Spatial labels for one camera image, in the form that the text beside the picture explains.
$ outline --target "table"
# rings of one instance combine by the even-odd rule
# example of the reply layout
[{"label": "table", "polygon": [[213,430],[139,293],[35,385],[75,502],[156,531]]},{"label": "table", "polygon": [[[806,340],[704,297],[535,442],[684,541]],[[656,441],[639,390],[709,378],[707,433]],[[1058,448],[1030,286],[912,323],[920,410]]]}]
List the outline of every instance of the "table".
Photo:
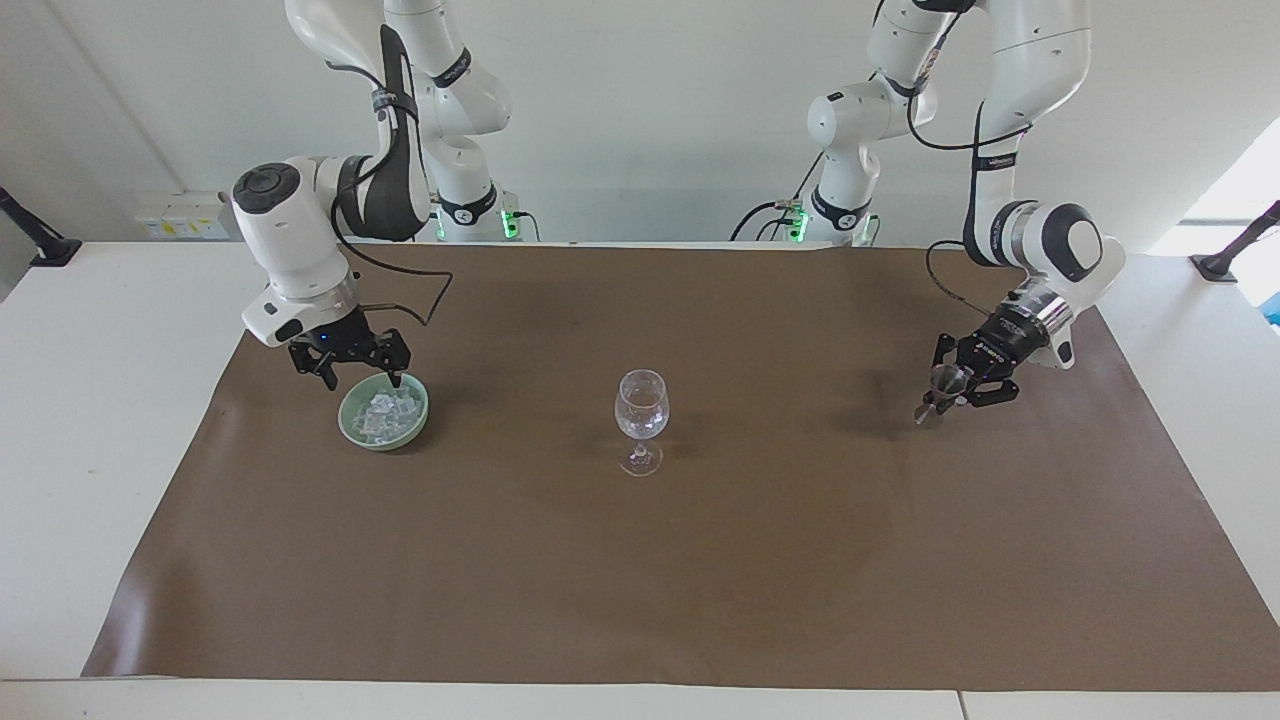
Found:
[{"label": "table", "polygon": [[[1280,391],[1274,373],[1280,366],[1280,342],[1234,288],[1202,284],[1190,265],[1169,273],[1175,263],[1185,261],[1134,258],[1102,311],[1275,616],[1280,609],[1280,547],[1272,528],[1280,518],[1280,486],[1266,482],[1265,454],[1274,434],[1270,398]],[[262,282],[261,270],[241,245],[90,245],[67,269],[33,270],[0,304],[0,337],[22,340],[0,347],[0,397],[5,398],[0,406],[5,466],[0,539],[9,548],[0,557],[0,676],[74,678],[79,673],[120,573],[239,338],[239,310]],[[56,396],[50,392],[55,383]],[[133,387],[154,391],[138,398]],[[362,702],[355,700],[360,692],[376,691],[378,700],[370,703],[402,708],[424,702],[440,703],[442,708],[449,702],[474,707],[477,702],[467,693],[451,694],[448,687],[369,691],[330,685],[5,683],[0,685],[0,715],[5,715],[5,703],[35,703],[13,707],[44,707],[56,715],[64,702],[104,712],[113,702],[115,707],[140,702],[113,700],[122,693],[155,708],[189,707],[189,698],[206,693],[227,697],[225,705],[219,701],[205,707],[212,714],[236,702],[261,707],[278,702],[275,716],[306,715],[308,703],[328,707],[333,703],[321,698],[333,696],[326,693]],[[480,694],[489,697],[490,692],[498,691],[486,688]],[[547,700],[552,696],[545,688],[503,692],[516,692],[521,700],[513,707],[521,711],[535,715],[538,698],[544,698],[562,717],[576,716],[563,710],[576,707],[563,698],[581,698],[585,717],[591,715],[591,702],[631,702],[634,692],[649,693],[645,702],[666,707],[667,714],[705,716],[712,712],[699,707],[710,706],[723,707],[726,716],[744,716],[745,711],[732,707],[773,712],[756,701],[764,696],[751,694],[758,691],[716,691],[696,701],[686,689],[675,688],[571,688],[554,700]],[[500,701],[493,697],[493,702]],[[838,698],[832,700],[832,712],[840,716],[892,716],[890,707],[900,708],[902,716],[961,716],[960,697],[954,692],[769,697],[788,708],[803,707],[791,703]],[[1027,703],[1069,708],[1085,702],[1080,696],[1059,694],[968,697],[974,698],[970,719],[1001,717],[1005,711],[1029,714]],[[1174,702],[1167,697],[1112,700],[1114,705],[1106,697],[1097,702],[1117,711],[1137,707],[1133,712],[1144,711],[1142,707],[1160,712]],[[1203,702],[1212,702],[1213,712],[1221,716],[1280,715],[1280,694],[1194,698],[1194,703]],[[35,711],[24,710],[23,715]],[[808,715],[822,716],[817,710]]]}]

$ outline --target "ice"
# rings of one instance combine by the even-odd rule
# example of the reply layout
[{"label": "ice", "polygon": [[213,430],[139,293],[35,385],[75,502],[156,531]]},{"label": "ice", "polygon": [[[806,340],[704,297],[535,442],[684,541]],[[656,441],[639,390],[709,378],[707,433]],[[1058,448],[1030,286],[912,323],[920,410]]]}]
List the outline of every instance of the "ice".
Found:
[{"label": "ice", "polygon": [[408,386],[380,389],[356,413],[351,430],[370,445],[387,445],[413,429],[422,415],[422,400]]}]

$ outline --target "bowl of ice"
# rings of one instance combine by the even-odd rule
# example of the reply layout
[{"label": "bowl of ice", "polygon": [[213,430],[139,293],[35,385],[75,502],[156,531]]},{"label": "bowl of ice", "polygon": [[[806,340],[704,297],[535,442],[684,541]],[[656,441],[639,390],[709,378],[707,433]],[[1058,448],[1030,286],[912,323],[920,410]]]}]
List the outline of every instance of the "bowl of ice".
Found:
[{"label": "bowl of ice", "polygon": [[351,442],[387,452],[404,447],[426,425],[426,387],[413,375],[401,375],[392,387],[385,373],[351,388],[338,406],[338,428]]}]

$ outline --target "white wall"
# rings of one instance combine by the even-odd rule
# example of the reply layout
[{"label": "white wall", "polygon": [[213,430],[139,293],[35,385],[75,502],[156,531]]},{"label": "white wall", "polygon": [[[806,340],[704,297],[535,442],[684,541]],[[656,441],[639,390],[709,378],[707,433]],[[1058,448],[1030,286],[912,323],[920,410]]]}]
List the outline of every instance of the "white wall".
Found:
[{"label": "white wall", "polygon": [[[640,241],[721,240],[748,208],[790,195],[815,152],[804,132],[809,101],[867,76],[876,3],[454,5],[477,60],[516,101],[511,128],[483,141],[498,179],[548,238]],[[1275,6],[1094,5],[1092,76],[1025,143],[1023,192],[1080,201],[1142,250],[1280,115],[1280,95],[1257,79],[1280,65]],[[326,70],[282,8],[8,0],[0,99],[17,97],[26,111],[5,119],[0,177],[50,208],[51,223],[123,238],[134,234],[134,191],[225,188],[260,161],[371,151],[364,81]],[[15,14],[26,19],[14,23]],[[972,133],[989,65],[987,24],[973,13],[954,35],[936,76],[941,117],[927,135]],[[40,133],[60,156],[29,161],[27,136]],[[15,164],[23,152],[28,161]],[[882,237],[918,245],[954,236],[965,154],[900,138],[883,145],[883,159]]]}]

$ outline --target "wine glass base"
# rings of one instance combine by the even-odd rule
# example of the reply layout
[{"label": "wine glass base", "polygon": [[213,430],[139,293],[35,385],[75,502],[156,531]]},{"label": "wine glass base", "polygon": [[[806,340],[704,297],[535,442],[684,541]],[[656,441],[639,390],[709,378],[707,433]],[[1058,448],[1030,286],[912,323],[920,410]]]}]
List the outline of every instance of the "wine glass base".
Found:
[{"label": "wine glass base", "polygon": [[618,462],[618,468],[622,468],[622,471],[632,478],[648,478],[657,473],[660,466],[662,448],[652,442],[643,442],[631,448],[631,454]]}]

